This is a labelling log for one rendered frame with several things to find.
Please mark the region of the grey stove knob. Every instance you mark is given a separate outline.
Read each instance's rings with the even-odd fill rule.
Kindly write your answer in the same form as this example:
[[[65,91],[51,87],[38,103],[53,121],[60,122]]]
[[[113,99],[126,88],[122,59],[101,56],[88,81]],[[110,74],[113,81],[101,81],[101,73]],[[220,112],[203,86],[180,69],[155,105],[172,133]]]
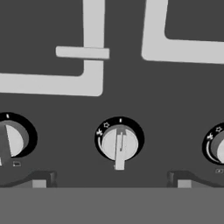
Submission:
[[[215,125],[206,133],[202,152],[208,161],[224,165],[224,122]]]
[[[103,157],[114,162],[116,171],[123,171],[125,163],[144,147],[144,131],[135,120],[114,116],[97,127],[94,143]]]
[[[38,132],[24,116],[12,112],[0,112],[0,167],[13,158],[31,154],[38,143]]]

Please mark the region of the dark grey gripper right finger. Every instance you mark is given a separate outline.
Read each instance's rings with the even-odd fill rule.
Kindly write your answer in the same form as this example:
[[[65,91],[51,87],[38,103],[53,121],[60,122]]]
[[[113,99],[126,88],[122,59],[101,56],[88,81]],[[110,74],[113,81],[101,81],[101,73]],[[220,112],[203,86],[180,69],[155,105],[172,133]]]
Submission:
[[[224,188],[224,185],[219,185],[208,180],[197,177],[190,171],[168,171],[167,172],[167,187],[170,188]]]

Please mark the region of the dark grey stove hob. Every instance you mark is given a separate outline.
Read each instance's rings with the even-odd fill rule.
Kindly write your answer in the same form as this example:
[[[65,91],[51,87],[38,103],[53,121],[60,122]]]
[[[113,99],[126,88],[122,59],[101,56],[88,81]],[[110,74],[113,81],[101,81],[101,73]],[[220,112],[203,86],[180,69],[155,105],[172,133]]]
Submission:
[[[54,171],[61,187],[163,187],[170,170],[224,185],[201,151],[224,121],[224,65],[149,62],[141,56],[145,0],[106,0],[103,92],[98,97],[0,93],[0,111],[28,118],[38,132],[29,156],[0,167],[0,185]],[[82,43],[81,0],[0,0],[0,72],[77,75],[78,59],[56,46]],[[143,129],[141,152],[116,171],[95,148],[95,131],[113,116]]]

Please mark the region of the light grey burner grate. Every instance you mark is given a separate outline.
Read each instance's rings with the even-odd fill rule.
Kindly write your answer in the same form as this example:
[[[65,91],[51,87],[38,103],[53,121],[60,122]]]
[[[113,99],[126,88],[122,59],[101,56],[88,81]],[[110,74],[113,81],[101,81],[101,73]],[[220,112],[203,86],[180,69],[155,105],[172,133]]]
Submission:
[[[143,59],[224,64],[224,42],[173,40],[165,36],[168,1],[146,0],[143,21]]]
[[[103,92],[106,0],[82,0],[83,46],[56,46],[58,58],[83,60],[80,76],[0,73],[0,93],[100,96]]]

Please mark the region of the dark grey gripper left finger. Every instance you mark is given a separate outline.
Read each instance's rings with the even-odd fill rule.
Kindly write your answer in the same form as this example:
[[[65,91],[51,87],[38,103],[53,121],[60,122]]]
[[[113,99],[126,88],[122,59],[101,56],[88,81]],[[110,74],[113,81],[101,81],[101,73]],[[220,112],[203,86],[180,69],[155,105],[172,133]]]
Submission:
[[[56,171],[33,171],[25,178],[0,185],[0,188],[52,188],[56,186]]]

